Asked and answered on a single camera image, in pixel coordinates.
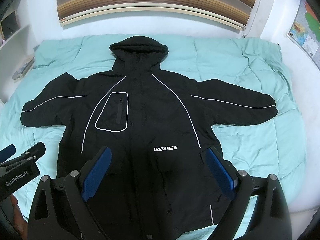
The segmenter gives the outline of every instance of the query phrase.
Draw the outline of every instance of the poster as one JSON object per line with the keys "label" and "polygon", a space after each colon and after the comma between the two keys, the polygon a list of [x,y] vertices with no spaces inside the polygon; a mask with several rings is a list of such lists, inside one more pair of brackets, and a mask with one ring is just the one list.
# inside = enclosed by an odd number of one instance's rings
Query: poster
{"label": "poster", "polygon": [[320,70],[320,22],[306,0],[301,0],[289,36],[305,51]]}

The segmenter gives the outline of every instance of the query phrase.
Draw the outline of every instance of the white reflective piping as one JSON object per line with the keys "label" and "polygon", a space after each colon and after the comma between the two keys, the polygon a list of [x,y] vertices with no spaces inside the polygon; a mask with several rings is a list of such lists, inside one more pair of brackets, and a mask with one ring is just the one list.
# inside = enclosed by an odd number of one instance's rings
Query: white reflective piping
{"label": "white reflective piping", "polygon": [[[222,103],[232,104],[232,105],[235,105],[235,106],[243,106],[243,105],[238,105],[238,104],[234,104],[234,103],[230,103],[230,102],[226,102],[226,101],[221,101],[221,100],[217,100],[217,99],[202,98],[202,97],[193,96],[193,95],[191,95],[191,96],[192,96],[192,97],[194,97],[194,98],[201,98],[201,99],[204,99],[204,100],[219,101],[219,102],[222,102]],[[252,108],[252,109],[264,109],[264,108],[269,108],[269,107],[272,107],[272,106],[265,106],[265,107],[251,107],[251,106],[243,106],[243,107],[248,107],[248,108]]]}
{"label": "white reflective piping", "polygon": [[[97,127],[97,122],[99,121],[99,118],[100,118],[100,116],[101,116],[104,108],[106,107],[106,104],[107,104],[107,102],[108,102],[111,94],[127,94],[127,121],[126,121],[125,128],[122,129],[122,130],[119,130],[119,131],[113,131],[113,130],[102,129],[102,128]],[[106,101],[106,103],[104,104],[104,106],[103,106],[103,108],[102,108],[102,111],[101,111],[101,113],[99,114],[99,117],[98,117],[97,121],[95,122],[94,126],[95,126],[97,129],[103,130],[103,131],[108,131],[108,132],[122,132],[122,131],[124,131],[125,129],[127,129],[127,126],[128,126],[128,109],[129,109],[129,95],[128,95],[128,93],[127,93],[127,92],[111,92],[110,95],[109,95],[109,97],[108,97],[108,99],[107,99],[107,101]]]}
{"label": "white reflective piping", "polygon": [[211,208],[211,205],[210,205],[210,214],[211,214],[211,221],[212,221],[212,224],[213,224],[213,216],[212,216],[212,208]]}
{"label": "white reflective piping", "polygon": [[92,118],[92,116],[93,116],[94,111],[96,110],[96,108],[98,107],[98,105],[100,104],[100,102],[105,98],[105,96],[106,96],[117,84],[119,84],[122,80],[118,81],[118,82],[100,99],[100,101],[97,103],[96,107],[95,107],[94,110],[92,111],[92,114],[91,114],[91,116],[90,116],[90,118],[89,118],[87,127],[86,127],[85,130],[84,130],[83,141],[82,141],[82,146],[81,146],[81,154],[83,153],[83,144],[84,144],[85,133],[87,132],[87,128],[88,128],[88,126],[89,126],[89,123],[90,123],[90,120],[91,120],[91,118]]}
{"label": "white reflective piping", "polygon": [[198,139],[198,135],[197,135],[197,133],[196,133],[196,130],[195,130],[195,127],[193,126],[193,123],[192,123],[192,120],[191,120],[191,117],[190,117],[190,114],[189,114],[189,112],[188,112],[188,110],[186,109],[186,107],[184,106],[184,104],[182,103],[182,101],[180,100],[180,98],[176,95],[176,93],[175,92],[173,92],[168,86],[166,86],[165,84],[163,84],[167,89],[169,89],[176,97],[177,97],[177,99],[180,101],[180,103],[183,105],[183,107],[184,107],[184,109],[186,110],[186,112],[187,112],[187,114],[188,114],[188,116],[189,116],[189,119],[190,119],[190,122],[191,122],[191,125],[192,125],[192,128],[193,128],[193,131],[195,132],[195,135],[196,135],[196,138],[197,138],[197,141],[198,141],[198,146],[199,146],[199,148],[201,148],[201,146],[200,146],[200,142],[199,142],[199,139]]}
{"label": "white reflective piping", "polygon": [[35,110],[38,106],[41,106],[41,105],[43,105],[44,103],[46,103],[46,102],[48,102],[48,101],[50,101],[50,100],[52,100],[52,99],[55,99],[55,98],[81,98],[81,97],[86,97],[86,96],[75,96],[75,97],[63,97],[63,96],[58,96],[58,97],[50,98],[50,99],[48,99],[47,101],[44,101],[42,104],[37,105],[34,109],[24,110],[24,111],[22,111],[22,113],[23,113],[23,112],[31,112],[31,111]]}

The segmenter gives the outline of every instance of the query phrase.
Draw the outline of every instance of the jacket pocket flap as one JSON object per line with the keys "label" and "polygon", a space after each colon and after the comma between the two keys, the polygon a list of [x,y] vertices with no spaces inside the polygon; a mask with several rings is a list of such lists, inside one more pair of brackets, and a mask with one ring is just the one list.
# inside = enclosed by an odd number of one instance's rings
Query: jacket pocket flap
{"label": "jacket pocket flap", "polygon": [[159,171],[192,169],[204,164],[196,151],[159,151],[156,159]]}

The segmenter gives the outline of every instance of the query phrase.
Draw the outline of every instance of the jacket logo text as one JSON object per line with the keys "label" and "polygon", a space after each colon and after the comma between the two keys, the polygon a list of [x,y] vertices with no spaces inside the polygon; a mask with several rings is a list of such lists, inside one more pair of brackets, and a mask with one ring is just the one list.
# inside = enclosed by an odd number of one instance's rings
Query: jacket logo text
{"label": "jacket logo text", "polygon": [[178,146],[167,146],[167,147],[161,147],[161,148],[154,148],[153,151],[157,152],[157,151],[171,151],[171,150],[176,150],[178,148]]}

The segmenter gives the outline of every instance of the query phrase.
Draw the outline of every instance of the person's hand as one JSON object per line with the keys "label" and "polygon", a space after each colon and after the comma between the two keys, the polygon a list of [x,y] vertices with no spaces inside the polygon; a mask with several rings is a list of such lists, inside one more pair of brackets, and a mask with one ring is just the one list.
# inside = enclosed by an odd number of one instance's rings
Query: person's hand
{"label": "person's hand", "polygon": [[22,213],[18,206],[18,200],[14,195],[10,196],[13,206],[13,226],[14,229],[20,234],[23,240],[27,240],[28,235],[28,223],[23,219]]}

